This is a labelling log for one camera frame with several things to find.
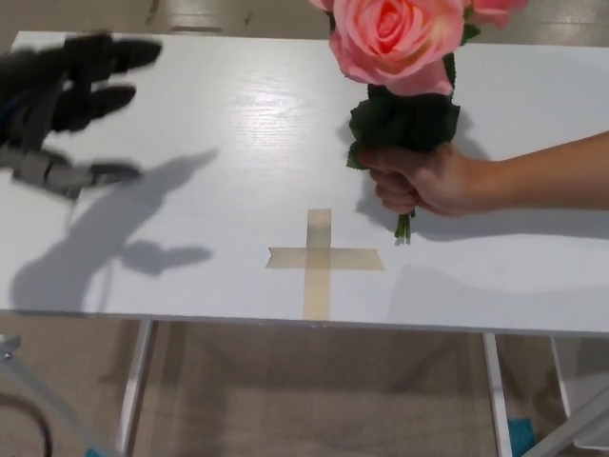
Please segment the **person's bare hand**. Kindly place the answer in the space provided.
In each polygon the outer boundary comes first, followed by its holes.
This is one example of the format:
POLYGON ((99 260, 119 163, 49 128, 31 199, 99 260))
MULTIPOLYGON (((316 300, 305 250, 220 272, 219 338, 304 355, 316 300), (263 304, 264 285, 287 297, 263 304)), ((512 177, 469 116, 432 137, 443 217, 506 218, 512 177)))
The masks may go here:
POLYGON ((483 210, 481 162, 444 143, 430 153, 402 148, 365 149, 359 153, 383 205, 406 214, 421 207, 457 217, 483 210))

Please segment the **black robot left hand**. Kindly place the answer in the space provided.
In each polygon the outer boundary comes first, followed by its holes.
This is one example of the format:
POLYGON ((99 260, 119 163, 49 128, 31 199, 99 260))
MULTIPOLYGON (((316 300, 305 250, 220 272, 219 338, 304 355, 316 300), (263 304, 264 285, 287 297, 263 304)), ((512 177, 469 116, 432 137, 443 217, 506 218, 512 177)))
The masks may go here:
POLYGON ((126 183, 142 172, 128 162, 73 163, 45 149, 53 132, 78 132, 126 107, 136 89, 111 86, 114 74, 148 67, 162 51, 151 39, 108 32, 67 38, 56 47, 1 57, 1 167, 14 181, 75 201, 83 189, 126 183))

